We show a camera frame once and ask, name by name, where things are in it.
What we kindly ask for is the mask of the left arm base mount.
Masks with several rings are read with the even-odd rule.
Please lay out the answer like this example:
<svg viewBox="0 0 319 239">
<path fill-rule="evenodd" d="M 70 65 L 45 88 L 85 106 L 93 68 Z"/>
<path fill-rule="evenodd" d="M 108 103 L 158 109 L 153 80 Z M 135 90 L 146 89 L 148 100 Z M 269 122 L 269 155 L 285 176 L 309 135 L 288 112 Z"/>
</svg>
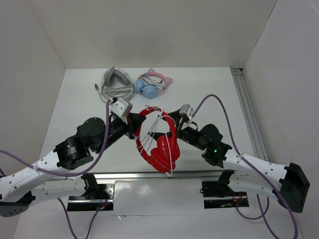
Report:
<svg viewBox="0 0 319 239">
<path fill-rule="evenodd" d="M 114 180 L 98 180 L 94 174 L 80 177 L 84 182 L 85 192 L 79 196 L 70 196 L 68 212 L 112 211 L 114 209 Z"/>
</svg>

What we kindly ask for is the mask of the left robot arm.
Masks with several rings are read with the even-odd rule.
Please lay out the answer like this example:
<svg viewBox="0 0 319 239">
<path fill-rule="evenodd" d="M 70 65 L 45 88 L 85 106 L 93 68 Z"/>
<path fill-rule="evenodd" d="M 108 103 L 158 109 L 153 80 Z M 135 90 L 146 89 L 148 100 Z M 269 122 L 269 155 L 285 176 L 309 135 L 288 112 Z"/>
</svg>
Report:
<svg viewBox="0 0 319 239">
<path fill-rule="evenodd" d="M 51 199 L 77 196 L 94 199 L 100 193 L 92 173 L 71 176 L 71 171 L 93 161 L 125 134 L 132 136 L 146 120 L 130 113 L 127 122 L 119 117 L 103 121 L 90 118 L 77 127 L 75 135 L 58 144 L 45 157 L 17 173 L 0 178 L 0 215 L 13 217 L 30 206 Z"/>
</svg>

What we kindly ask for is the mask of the red headphones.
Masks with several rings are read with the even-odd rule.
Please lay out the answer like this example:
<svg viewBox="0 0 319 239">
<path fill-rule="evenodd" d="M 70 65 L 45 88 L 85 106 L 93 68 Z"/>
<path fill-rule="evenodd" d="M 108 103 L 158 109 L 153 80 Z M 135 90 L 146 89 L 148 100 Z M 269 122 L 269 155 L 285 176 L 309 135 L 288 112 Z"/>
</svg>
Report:
<svg viewBox="0 0 319 239">
<path fill-rule="evenodd" d="M 160 173 L 169 174 L 175 170 L 175 162 L 180 157 L 180 149 L 177 144 L 176 124 L 168 113 L 158 107 L 146 107 L 139 113 L 139 115 L 147 116 L 155 111 L 158 111 L 159 117 L 167 122 L 171 135 L 164 133 L 164 135 L 159 136 L 156 140 L 157 146 L 153 148 L 150 153 L 147 153 L 144 149 L 140 138 L 135 141 L 140 156 L 148 164 Z M 139 127 L 137 129 L 136 134 L 140 135 L 141 128 L 142 127 Z"/>
</svg>

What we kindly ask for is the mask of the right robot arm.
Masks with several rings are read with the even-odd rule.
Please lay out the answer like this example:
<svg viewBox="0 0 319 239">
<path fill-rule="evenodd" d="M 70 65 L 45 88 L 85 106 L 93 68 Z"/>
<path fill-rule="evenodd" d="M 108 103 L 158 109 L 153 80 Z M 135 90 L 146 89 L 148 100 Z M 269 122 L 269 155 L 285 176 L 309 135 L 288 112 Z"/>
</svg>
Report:
<svg viewBox="0 0 319 239">
<path fill-rule="evenodd" d="M 222 134 L 213 124 L 201 130 L 191 128 L 191 114 L 183 109 L 169 113 L 177 124 L 178 139 L 201 150 L 202 158 L 210 165 L 223 169 L 217 189 L 222 195 L 233 192 L 259 194 L 288 205 L 295 213 L 304 209 L 310 182 L 302 168 L 268 162 L 222 142 Z"/>
</svg>

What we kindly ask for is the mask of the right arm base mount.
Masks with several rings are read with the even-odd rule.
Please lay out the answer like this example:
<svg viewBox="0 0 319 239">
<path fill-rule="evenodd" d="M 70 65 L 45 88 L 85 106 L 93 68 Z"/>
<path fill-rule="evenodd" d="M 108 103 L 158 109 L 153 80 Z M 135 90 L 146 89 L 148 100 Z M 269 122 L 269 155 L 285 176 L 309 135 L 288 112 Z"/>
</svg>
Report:
<svg viewBox="0 0 319 239">
<path fill-rule="evenodd" d="M 200 193 L 203 195 L 204 209 L 249 207 L 246 192 L 235 192 L 228 184 L 234 172 L 223 171 L 217 180 L 202 181 Z"/>
</svg>

